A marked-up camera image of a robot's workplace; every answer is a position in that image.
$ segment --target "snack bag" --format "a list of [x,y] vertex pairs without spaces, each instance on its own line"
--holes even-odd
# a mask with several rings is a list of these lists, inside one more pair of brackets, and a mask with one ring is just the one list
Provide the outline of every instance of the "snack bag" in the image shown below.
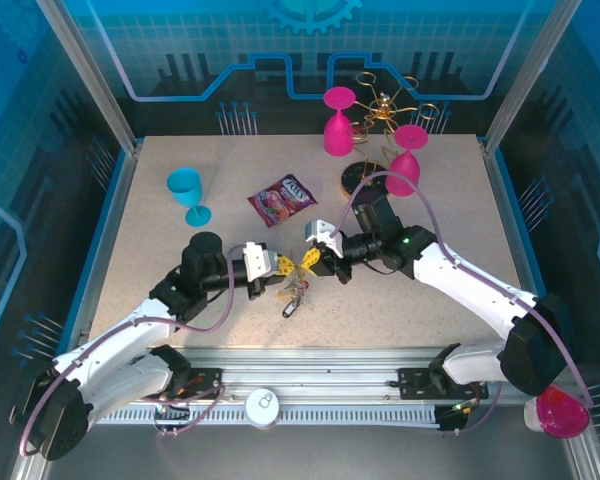
[[293,175],[285,176],[247,200],[263,218],[267,227],[277,225],[309,205],[318,203],[311,192]]

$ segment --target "table surface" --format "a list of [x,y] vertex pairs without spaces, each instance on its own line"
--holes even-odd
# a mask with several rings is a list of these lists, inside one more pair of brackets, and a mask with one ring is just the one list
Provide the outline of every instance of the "table surface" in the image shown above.
[[[364,145],[380,159],[384,137]],[[438,217],[444,241],[458,254],[514,286],[519,286],[511,252],[473,135],[434,135],[415,152],[421,165],[420,187]],[[336,223],[346,199],[342,170],[361,156],[334,158],[322,148],[321,135],[147,137],[133,178],[122,222],[99,300],[91,336],[125,317],[164,276],[180,263],[192,235],[208,230],[220,235],[225,250],[245,241],[296,259],[306,251],[304,226],[321,218]],[[166,188],[173,170],[199,170],[203,205],[213,217],[204,229],[188,226],[186,209]],[[319,202],[267,228],[247,197],[292,173]],[[431,229],[417,197],[390,197],[402,223]],[[353,214],[343,228],[359,232]],[[379,275],[363,266],[341,285],[333,277],[309,278],[305,303],[292,317],[281,312],[282,285],[249,302],[236,291],[233,309],[222,329],[211,335],[179,332],[173,346],[205,347],[418,347],[479,342],[495,333],[473,313],[441,292],[397,273]],[[226,294],[193,320],[209,326],[225,307]]]

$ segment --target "glass panel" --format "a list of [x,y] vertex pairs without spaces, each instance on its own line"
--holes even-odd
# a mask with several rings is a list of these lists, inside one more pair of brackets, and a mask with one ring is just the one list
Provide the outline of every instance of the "glass panel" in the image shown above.
[[[408,86],[402,76],[415,78],[417,88],[396,103],[435,103],[444,113],[429,131],[485,133],[553,4],[67,2],[137,135],[249,133],[248,124],[223,126],[234,110],[257,113],[259,133],[319,133],[329,87],[373,99],[355,82],[363,70],[390,94],[399,81]],[[280,110],[294,122],[281,122]],[[409,113],[397,120],[416,121]]]
[[35,2],[0,2],[0,478],[15,382],[55,352],[118,151]]
[[600,0],[582,2],[501,149],[538,273],[599,365]]

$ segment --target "cable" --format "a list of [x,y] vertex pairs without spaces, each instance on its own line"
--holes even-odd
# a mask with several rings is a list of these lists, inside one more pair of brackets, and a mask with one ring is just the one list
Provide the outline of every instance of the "cable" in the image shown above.
[[[141,400],[143,400],[145,402],[158,403],[160,405],[167,405],[167,406],[170,406],[171,409],[173,409],[173,410],[182,411],[182,412],[186,411],[187,414],[190,414],[191,411],[188,408],[178,409],[177,407],[173,407],[173,405],[180,405],[180,404],[183,404],[183,403],[186,403],[186,402],[190,402],[190,401],[193,401],[193,400],[198,400],[200,398],[206,397],[207,395],[210,395],[210,394],[214,393],[216,390],[221,390],[221,391],[218,393],[218,396],[216,397],[216,399],[204,410],[204,412],[202,412],[198,416],[198,418],[196,418],[192,422],[193,424],[189,423],[185,427],[181,427],[181,428],[178,428],[178,429],[176,429],[174,427],[171,431],[168,431],[166,429],[166,426],[163,426],[163,428],[160,429],[160,428],[158,428],[158,424],[156,422],[154,422],[154,424],[153,424],[154,428],[156,430],[158,430],[162,434],[163,437],[165,435],[167,435],[167,434],[170,434],[169,432],[174,432],[173,436],[177,436],[178,433],[183,432],[185,429],[188,430],[189,428],[193,428],[195,425],[197,425],[198,423],[200,423],[200,421],[202,419],[204,419],[211,412],[211,410],[213,410],[213,408],[218,404],[218,401],[224,396],[224,392],[226,391],[226,387],[224,385],[218,385],[217,387],[210,388],[208,390],[205,390],[204,392],[200,392],[200,393],[198,393],[196,395],[193,395],[191,397],[182,398],[182,399],[179,399],[179,400],[156,400],[156,399],[148,398],[148,397],[144,397]],[[181,418],[172,418],[170,420],[182,420],[184,418],[188,418],[188,415],[185,416],[185,417],[181,417]]]
[[473,392],[476,394],[476,407],[480,406],[480,385],[476,386],[476,382],[469,384]]
[[209,415],[211,410],[213,410],[215,408],[215,406],[218,405],[218,403],[220,403],[220,400],[224,396],[226,387],[223,385],[219,388],[220,388],[220,393],[218,393],[218,396],[216,397],[216,399],[213,402],[211,402],[211,404],[207,408],[205,408],[205,410],[200,415],[198,415],[195,420],[193,420],[191,423],[187,423],[184,427],[180,427],[180,428],[173,427],[171,430],[167,430],[166,428],[163,428],[162,431],[160,432],[160,433],[162,433],[162,436],[171,435],[171,436],[177,437],[181,433],[192,429],[197,424],[199,424],[202,420],[204,420],[207,417],[207,415]]
[[[229,249],[229,252],[226,255],[227,272],[229,274],[229,298],[227,299],[227,306],[225,307],[224,311],[222,312],[222,315],[220,315],[220,318],[216,321],[216,323],[214,323],[212,326],[210,326],[208,328],[200,328],[200,327],[192,327],[187,324],[176,322],[175,320],[167,320],[166,318],[143,317],[140,319],[133,319],[133,320],[129,320],[128,322],[121,323],[121,324],[113,327],[111,330],[103,333],[102,336],[100,336],[96,340],[94,340],[94,342],[91,345],[89,345],[80,355],[78,355],[78,357],[75,360],[73,360],[71,365],[69,365],[60,375],[58,375],[55,378],[55,380],[51,383],[49,388],[47,388],[45,390],[45,392],[42,394],[42,396],[40,397],[40,400],[38,400],[38,403],[36,403],[36,406],[33,407],[33,410],[31,411],[31,415],[29,416],[29,419],[27,420],[27,423],[24,426],[24,430],[22,432],[22,437],[20,438],[20,444],[18,445],[18,451],[19,451],[20,455],[22,455],[23,457],[30,457],[30,456],[38,453],[38,450],[28,451],[27,450],[27,442],[29,441],[29,437],[31,436],[31,431],[33,430],[33,426],[35,425],[35,422],[38,419],[38,416],[40,415],[40,412],[44,408],[45,404],[49,401],[49,399],[51,398],[51,395],[53,395],[53,392],[55,392],[58,389],[58,387],[71,374],[71,372],[73,372],[76,368],[81,367],[83,365],[84,361],[89,357],[89,355],[95,349],[97,349],[100,345],[102,345],[104,342],[109,340],[114,335],[117,335],[118,333],[120,333],[121,331],[123,331],[129,327],[135,327],[141,323],[162,323],[164,325],[171,325],[173,327],[182,328],[184,330],[188,330],[188,331],[196,332],[196,333],[213,333],[216,330],[218,330],[220,327],[222,327],[224,322],[229,317],[229,313],[231,312],[231,307],[233,305],[233,296],[235,293],[235,277],[234,277],[234,272],[233,272],[233,262],[231,261],[231,254],[233,253],[234,250],[237,250],[238,248],[242,249],[244,247],[245,247],[244,244],[235,245]],[[222,395],[218,395],[216,402],[212,403],[213,406],[215,406],[217,404],[217,401],[219,401],[219,398],[221,396]]]
[[487,413],[485,413],[484,416],[480,420],[478,420],[476,423],[474,423],[473,425],[471,425],[471,426],[469,426],[467,428],[463,428],[462,430],[456,430],[456,437],[459,437],[460,434],[465,435],[465,434],[471,432],[472,430],[475,430],[476,428],[478,428],[484,422],[486,422],[487,419],[493,413],[493,411],[496,409],[496,405],[498,404],[498,400],[500,400],[500,393],[501,392],[502,392],[502,382],[498,382],[498,388],[496,390],[496,394],[493,397],[493,402],[491,403],[491,405],[489,405],[489,410],[487,410]]
[[558,347],[558,350],[560,350],[560,353],[562,354],[565,362],[569,366],[571,373],[573,373],[573,376],[576,380],[576,383],[578,384],[578,387],[582,391],[582,395],[584,396],[585,403],[587,404],[587,406],[589,408],[591,408],[593,406],[593,400],[591,399],[591,395],[589,394],[589,391],[587,390],[587,385],[585,384],[584,379],[582,378],[582,374],[578,370],[578,367],[576,366],[576,362],[573,360],[573,357],[569,353],[569,350],[567,350],[567,347],[565,346],[564,342],[562,341],[560,336],[556,333],[556,331],[553,329],[553,327],[549,324],[549,322],[542,315],[540,315],[540,313],[538,313],[536,311],[536,309],[533,308],[531,305],[528,305],[527,303],[518,299],[515,296],[515,294],[508,292],[506,289],[502,288],[500,285],[493,282],[491,279],[484,277],[480,273],[463,265],[462,262],[456,262],[456,259],[453,257],[453,255],[451,255],[449,250],[447,250],[447,246],[444,243],[444,240],[442,239],[442,233],[440,232],[440,226],[438,225],[438,219],[436,218],[436,215],[433,212],[433,208],[431,207],[431,204],[429,203],[427,198],[424,196],[424,193],[422,193],[422,191],[411,180],[409,180],[404,175],[400,175],[399,173],[396,173],[396,172],[382,171],[382,172],[372,173],[371,175],[368,175],[367,177],[365,177],[364,180],[361,181],[358,184],[358,186],[351,193],[351,196],[349,197],[349,201],[347,202],[347,205],[344,207],[344,211],[342,212],[342,216],[340,217],[340,220],[336,224],[336,228],[334,229],[333,233],[331,233],[331,235],[330,235],[331,238],[335,237],[338,234],[338,232],[342,229],[342,226],[344,225],[344,221],[346,220],[347,215],[349,214],[349,211],[351,210],[351,205],[353,204],[354,200],[356,199],[356,196],[358,195],[358,193],[360,193],[362,188],[365,185],[367,185],[374,178],[382,177],[382,176],[392,176],[392,177],[399,178],[403,182],[405,182],[407,185],[409,185],[409,187],[411,187],[414,192],[416,192],[416,195],[418,195],[418,197],[422,201],[424,207],[427,209],[427,213],[429,214],[429,217],[431,218],[431,223],[433,224],[433,229],[434,229],[436,237],[438,239],[438,245],[440,247],[440,250],[442,251],[442,254],[446,257],[446,259],[449,262],[456,265],[456,268],[459,268],[460,270],[462,270],[463,272],[472,276],[476,280],[491,287],[492,289],[494,289],[495,291],[497,291],[498,293],[503,295],[505,298],[508,298],[509,301],[520,305],[526,312],[531,314],[533,316],[533,318],[535,318],[540,325],[542,325],[542,327],[547,331],[547,333],[549,334],[549,336],[551,337],[553,342]]
[[369,270],[372,270],[376,273],[379,273],[380,275],[391,275],[392,273],[396,273],[398,270],[390,270],[388,272],[383,272],[382,270],[378,270],[376,267],[374,267],[373,265],[371,265],[369,262],[367,262],[366,260],[362,262],[362,264],[367,267]]

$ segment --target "metal bracket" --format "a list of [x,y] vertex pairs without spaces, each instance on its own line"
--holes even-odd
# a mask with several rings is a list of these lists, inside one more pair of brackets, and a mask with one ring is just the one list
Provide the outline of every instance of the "metal bracket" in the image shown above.
[[335,237],[331,237],[331,234],[335,229],[335,225],[331,225],[324,220],[313,220],[304,227],[305,242],[315,240],[318,243],[324,243],[329,249],[333,250],[338,257],[344,258],[344,252],[342,251],[342,233],[338,232]]
[[244,263],[247,267],[247,280],[266,277],[278,271],[278,260],[275,252],[270,252],[254,242],[247,242],[242,249]]
[[[476,396],[469,385],[449,385],[446,395],[440,393],[431,382],[428,368],[400,368],[398,381],[389,386],[400,390],[401,400],[471,400]],[[489,398],[487,384],[478,385],[480,400]]]
[[[213,387],[222,385],[222,369],[220,368],[191,368],[189,370],[189,380],[187,384],[177,393],[172,400],[192,397],[199,393],[209,390]],[[220,390],[210,393],[199,400],[215,400],[218,398]],[[158,395],[151,395],[148,398],[159,399]]]

